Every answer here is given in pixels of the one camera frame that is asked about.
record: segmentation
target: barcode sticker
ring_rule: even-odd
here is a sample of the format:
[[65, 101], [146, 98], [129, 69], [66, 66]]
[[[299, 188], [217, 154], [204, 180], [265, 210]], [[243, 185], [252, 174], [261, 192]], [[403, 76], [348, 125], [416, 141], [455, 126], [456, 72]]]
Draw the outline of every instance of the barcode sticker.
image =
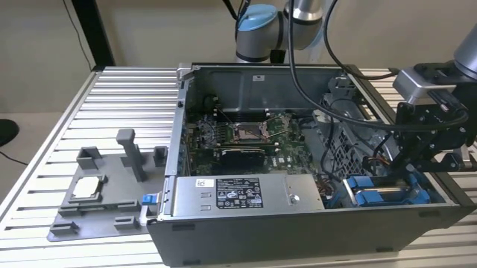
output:
[[196, 179], [194, 187], [213, 187], [213, 179]]

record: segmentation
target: blue latch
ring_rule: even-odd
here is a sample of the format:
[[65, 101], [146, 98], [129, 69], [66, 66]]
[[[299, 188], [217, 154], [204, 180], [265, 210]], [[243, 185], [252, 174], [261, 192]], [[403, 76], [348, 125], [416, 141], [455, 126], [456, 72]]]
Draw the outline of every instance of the blue latch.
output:
[[368, 176], [349, 176], [347, 179], [349, 188], [368, 188], [373, 187], [373, 183]]
[[157, 204], [157, 194], [145, 194], [142, 196], [141, 205], [156, 205]]
[[359, 192], [355, 195], [356, 203], [359, 206], [373, 205], [376, 203], [383, 202], [383, 199], [377, 193], [377, 191], [365, 191]]

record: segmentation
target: gray floor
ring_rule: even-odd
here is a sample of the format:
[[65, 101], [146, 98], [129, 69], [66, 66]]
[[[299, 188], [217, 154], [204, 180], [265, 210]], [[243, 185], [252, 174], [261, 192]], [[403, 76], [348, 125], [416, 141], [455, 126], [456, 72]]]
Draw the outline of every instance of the gray floor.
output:
[[[39, 148], [61, 113], [0, 113], [0, 118], [13, 120], [19, 126], [19, 133], [6, 145], [0, 147], [9, 157], [29, 162]], [[0, 201], [21, 175], [23, 166], [0, 155]]]

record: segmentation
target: motherboard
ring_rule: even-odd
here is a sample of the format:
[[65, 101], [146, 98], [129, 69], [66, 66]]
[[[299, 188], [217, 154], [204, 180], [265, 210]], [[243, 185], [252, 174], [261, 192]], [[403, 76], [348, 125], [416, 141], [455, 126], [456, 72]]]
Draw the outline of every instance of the motherboard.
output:
[[186, 124], [189, 174], [316, 174], [300, 132], [311, 121], [285, 112], [202, 115]]

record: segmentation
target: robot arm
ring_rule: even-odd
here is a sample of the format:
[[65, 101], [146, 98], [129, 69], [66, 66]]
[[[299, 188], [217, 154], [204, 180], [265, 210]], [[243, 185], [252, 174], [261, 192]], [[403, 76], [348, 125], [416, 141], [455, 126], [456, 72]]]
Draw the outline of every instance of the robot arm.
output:
[[[288, 14], [288, 4], [283, 12], [268, 4], [255, 4], [247, 8], [236, 24], [236, 62], [264, 62], [272, 49], [285, 49]], [[292, 20], [296, 49], [304, 49], [312, 42], [321, 16], [320, 0], [295, 1]]]
[[[394, 88], [406, 102], [396, 108], [396, 124], [435, 124], [448, 121], [460, 113], [468, 120], [443, 131], [420, 133], [395, 132], [394, 140], [400, 148], [391, 162], [399, 171], [443, 172], [477, 171], [477, 162], [467, 151], [477, 135], [477, 25], [447, 63], [424, 63], [403, 69]], [[446, 153], [440, 162], [432, 157]]]

